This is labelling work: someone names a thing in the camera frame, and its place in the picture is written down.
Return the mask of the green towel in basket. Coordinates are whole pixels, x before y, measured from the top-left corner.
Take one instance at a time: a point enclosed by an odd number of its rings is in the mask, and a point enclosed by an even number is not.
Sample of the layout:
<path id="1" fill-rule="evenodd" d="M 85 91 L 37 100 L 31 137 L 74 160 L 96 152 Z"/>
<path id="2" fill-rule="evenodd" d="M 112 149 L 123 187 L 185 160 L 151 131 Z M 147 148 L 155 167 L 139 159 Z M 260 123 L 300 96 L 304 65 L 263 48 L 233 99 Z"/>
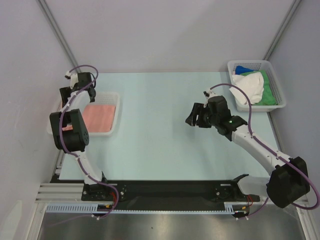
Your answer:
<path id="1" fill-rule="evenodd" d="M 265 70 L 258 70 L 258 71 L 251 71 L 251 72 L 244 72 L 241 76 L 247 77 L 249 75 L 254 75 L 256 78 L 260 77 L 259 74 L 263 77 L 263 90 L 255 93 L 253 96 L 250 97 L 250 103 L 252 105 L 257 106 L 274 106 L 277 105 L 277 101 L 272 94 L 270 88 L 270 80 L 268 78 L 267 72 Z"/>

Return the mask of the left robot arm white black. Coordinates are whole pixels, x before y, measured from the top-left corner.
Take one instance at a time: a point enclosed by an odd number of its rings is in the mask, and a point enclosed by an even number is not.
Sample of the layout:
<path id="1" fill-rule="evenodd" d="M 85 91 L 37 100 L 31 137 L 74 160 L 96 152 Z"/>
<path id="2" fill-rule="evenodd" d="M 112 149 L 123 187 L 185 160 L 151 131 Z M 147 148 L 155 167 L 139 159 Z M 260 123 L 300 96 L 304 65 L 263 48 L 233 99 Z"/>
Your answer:
<path id="1" fill-rule="evenodd" d="M 110 187 L 102 170 L 90 160 L 86 153 L 90 137 L 83 113 L 96 98 L 95 81 L 90 72 L 67 73 L 70 86 L 59 89 L 61 109 L 49 115 L 54 144 L 57 149 L 73 156 L 84 176 L 83 195 L 105 200 Z"/>

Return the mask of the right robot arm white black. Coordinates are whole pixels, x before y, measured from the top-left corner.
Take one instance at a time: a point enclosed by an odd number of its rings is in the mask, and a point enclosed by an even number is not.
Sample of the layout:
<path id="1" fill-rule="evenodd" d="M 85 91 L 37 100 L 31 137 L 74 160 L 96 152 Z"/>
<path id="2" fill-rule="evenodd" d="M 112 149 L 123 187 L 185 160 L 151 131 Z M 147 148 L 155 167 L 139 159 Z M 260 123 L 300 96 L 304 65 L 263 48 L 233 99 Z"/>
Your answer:
<path id="1" fill-rule="evenodd" d="M 229 141 L 246 150 L 268 173 L 268 177 L 243 175 L 230 188 L 230 195 L 242 201 L 248 195 L 269 198 L 277 207 L 285 208 L 310 192 L 306 162 L 272 149 L 249 131 L 249 124 L 232 115 L 223 96 L 213 96 L 205 104 L 195 103 L 185 122 L 192 127 L 216 128 Z"/>

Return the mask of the pink terry towel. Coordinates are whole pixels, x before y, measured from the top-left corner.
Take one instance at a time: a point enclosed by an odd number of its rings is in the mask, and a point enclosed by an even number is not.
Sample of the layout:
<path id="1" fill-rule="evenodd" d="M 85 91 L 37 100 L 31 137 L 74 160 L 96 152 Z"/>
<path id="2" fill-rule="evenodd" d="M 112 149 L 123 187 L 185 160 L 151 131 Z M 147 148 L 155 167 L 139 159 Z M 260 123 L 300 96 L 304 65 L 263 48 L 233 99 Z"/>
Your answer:
<path id="1" fill-rule="evenodd" d="M 113 127 L 116 105 L 89 104 L 85 107 L 82 118 L 89 134 L 107 134 Z"/>

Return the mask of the blue towel in basket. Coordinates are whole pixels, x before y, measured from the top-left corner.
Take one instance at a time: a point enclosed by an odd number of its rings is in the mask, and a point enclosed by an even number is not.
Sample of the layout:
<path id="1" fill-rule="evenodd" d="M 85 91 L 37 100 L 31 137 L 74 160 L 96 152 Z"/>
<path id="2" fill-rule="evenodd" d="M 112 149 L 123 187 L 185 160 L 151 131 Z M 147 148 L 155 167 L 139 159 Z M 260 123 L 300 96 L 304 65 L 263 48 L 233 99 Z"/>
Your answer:
<path id="1" fill-rule="evenodd" d="M 235 68 L 234 74 L 235 75 L 241 75 L 241 74 L 249 73 L 249 72 L 252 72 L 252 71 L 253 71 L 252 69 L 249 69 L 249 68 L 243 67 L 241 65 L 238 65 Z"/>

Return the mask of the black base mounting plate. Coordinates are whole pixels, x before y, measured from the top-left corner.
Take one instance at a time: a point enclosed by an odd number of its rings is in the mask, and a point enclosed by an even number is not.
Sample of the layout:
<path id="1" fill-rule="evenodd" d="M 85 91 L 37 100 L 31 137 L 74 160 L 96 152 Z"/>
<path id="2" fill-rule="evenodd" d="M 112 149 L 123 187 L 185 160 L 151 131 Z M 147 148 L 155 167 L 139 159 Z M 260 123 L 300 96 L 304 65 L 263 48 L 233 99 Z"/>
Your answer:
<path id="1" fill-rule="evenodd" d="M 116 210 L 125 211 L 219 211 L 226 202 L 250 206 L 260 201 L 258 195 L 243 194 L 237 183 L 231 180 L 109 180 L 107 186 L 86 186 L 83 180 L 59 180 L 52 184 L 81 184 L 81 200 L 84 202 L 118 201 Z"/>

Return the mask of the empty white plastic basket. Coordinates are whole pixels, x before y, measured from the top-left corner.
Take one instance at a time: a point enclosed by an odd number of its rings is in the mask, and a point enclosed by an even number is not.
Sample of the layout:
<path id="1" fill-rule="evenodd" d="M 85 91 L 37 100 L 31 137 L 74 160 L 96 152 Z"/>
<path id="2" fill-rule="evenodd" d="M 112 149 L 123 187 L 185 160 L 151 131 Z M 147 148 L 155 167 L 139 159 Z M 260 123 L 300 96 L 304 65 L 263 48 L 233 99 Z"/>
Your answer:
<path id="1" fill-rule="evenodd" d="M 56 102 L 53 111 L 61 113 L 67 109 L 69 113 L 79 109 L 87 138 L 109 137 L 116 129 L 120 106 L 120 95 L 117 92 L 99 91 L 94 101 L 90 102 L 89 94 L 83 91 L 80 94 L 72 92 L 65 106 L 62 101 Z"/>

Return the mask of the right aluminium corner post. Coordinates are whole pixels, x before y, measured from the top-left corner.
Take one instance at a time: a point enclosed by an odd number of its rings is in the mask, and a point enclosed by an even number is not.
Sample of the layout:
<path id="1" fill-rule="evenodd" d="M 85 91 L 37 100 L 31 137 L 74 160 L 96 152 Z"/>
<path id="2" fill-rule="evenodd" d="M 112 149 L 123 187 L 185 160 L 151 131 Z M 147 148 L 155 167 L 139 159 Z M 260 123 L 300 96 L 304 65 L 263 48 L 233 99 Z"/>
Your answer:
<path id="1" fill-rule="evenodd" d="M 292 2 L 287 13 L 285 14 L 283 21 L 281 22 L 281 24 L 279 26 L 274 38 L 272 39 L 270 46 L 268 47 L 268 49 L 263 57 L 263 60 L 268 61 L 271 58 L 271 56 L 273 55 L 274 51 L 277 48 L 277 45 L 280 43 L 281 39 L 283 38 L 283 36 L 286 33 L 286 30 L 288 29 L 289 25 L 293 21 L 302 2 L 303 2 L 302 0 L 294 0 Z"/>

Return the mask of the left aluminium corner post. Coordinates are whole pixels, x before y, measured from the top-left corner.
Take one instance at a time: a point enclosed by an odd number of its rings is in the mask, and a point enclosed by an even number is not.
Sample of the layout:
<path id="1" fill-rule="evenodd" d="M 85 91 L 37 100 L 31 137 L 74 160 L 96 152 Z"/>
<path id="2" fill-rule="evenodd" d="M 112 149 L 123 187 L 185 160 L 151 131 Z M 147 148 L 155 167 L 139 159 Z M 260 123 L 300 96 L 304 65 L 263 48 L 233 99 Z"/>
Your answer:
<path id="1" fill-rule="evenodd" d="M 77 67 L 78 61 L 76 60 L 68 42 L 65 39 L 65 36 L 57 23 L 48 3 L 46 0 L 36 0 L 42 14 L 44 15 L 45 19 L 47 20 L 53 34 L 55 35 L 58 43 L 60 44 L 64 54 L 66 55 L 68 61 L 72 65 L 72 67 Z"/>

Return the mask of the white basket with towels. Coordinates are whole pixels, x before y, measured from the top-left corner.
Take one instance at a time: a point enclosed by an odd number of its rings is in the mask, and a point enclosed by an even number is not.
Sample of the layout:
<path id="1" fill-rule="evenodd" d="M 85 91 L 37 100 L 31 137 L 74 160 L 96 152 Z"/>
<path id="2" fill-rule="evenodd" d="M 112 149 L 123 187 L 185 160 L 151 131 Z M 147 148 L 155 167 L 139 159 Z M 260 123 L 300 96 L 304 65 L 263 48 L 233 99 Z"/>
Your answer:
<path id="1" fill-rule="evenodd" d="M 229 73 L 229 78 L 231 84 L 234 84 L 232 73 L 236 70 L 237 66 L 242 66 L 247 69 L 254 71 L 265 71 L 268 80 L 270 91 L 275 98 L 275 105 L 253 105 L 253 112 L 271 112 L 275 109 L 284 108 L 287 104 L 284 92 L 282 90 L 281 84 L 277 78 L 276 72 L 272 64 L 267 60 L 231 60 L 227 63 L 227 69 Z"/>

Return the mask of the white towel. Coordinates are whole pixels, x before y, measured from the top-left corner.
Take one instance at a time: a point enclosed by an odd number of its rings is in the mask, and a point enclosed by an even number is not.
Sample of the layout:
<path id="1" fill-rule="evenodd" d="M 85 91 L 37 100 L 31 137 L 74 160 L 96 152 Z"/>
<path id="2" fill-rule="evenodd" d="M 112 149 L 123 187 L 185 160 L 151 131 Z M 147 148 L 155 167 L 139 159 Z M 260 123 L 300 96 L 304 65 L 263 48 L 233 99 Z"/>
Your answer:
<path id="1" fill-rule="evenodd" d="M 249 72 L 248 75 L 233 74 L 232 80 L 234 85 L 246 94 L 252 105 L 262 100 L 264 78 L 260 72 Z"/>

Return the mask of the aluminium corner post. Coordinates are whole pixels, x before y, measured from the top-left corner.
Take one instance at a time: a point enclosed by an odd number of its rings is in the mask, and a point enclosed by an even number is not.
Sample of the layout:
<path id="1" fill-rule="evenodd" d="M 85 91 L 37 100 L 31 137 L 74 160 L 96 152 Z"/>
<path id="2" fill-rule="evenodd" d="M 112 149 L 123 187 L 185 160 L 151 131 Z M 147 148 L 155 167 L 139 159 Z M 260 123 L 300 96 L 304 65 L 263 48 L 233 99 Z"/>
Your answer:
<path id="1" fill-rule="evenodd" d="M 271 58 L 271 56 L 273 55 L 274 51 L 277 48 L 277 45 L 280 43 L 281 39 L 283 38 L 283 36 L 286 33 L 286 30 L 288 29 L 289 25 L 293 21 L 302 2 L 303 2 L 302 0 L 294 0 L 292 2 L 287 13 L 285 14 L 283 21 L 281 22 L 281 24 L 279 26 L 274 38 L 272 39 L 270 46 L 268 47 L 268 49 L 263 57 L 263 60 L 268 61 Z"/>
<path id="2" fill-rule="evenodd" d="M 72 67 L 77 67 L 78 61 L 76 60 L 68 42 L 65 39 L 65 36 L 57 23 L 48 3 L 46 0 L 36 0 L 42 14 L 44 15 L 45 19 L 47 20 L 53 34 L 55 35 L 58 43 L 60 44 L 64 54 L 66 55 L 68 61 L 72 65 Z"/>

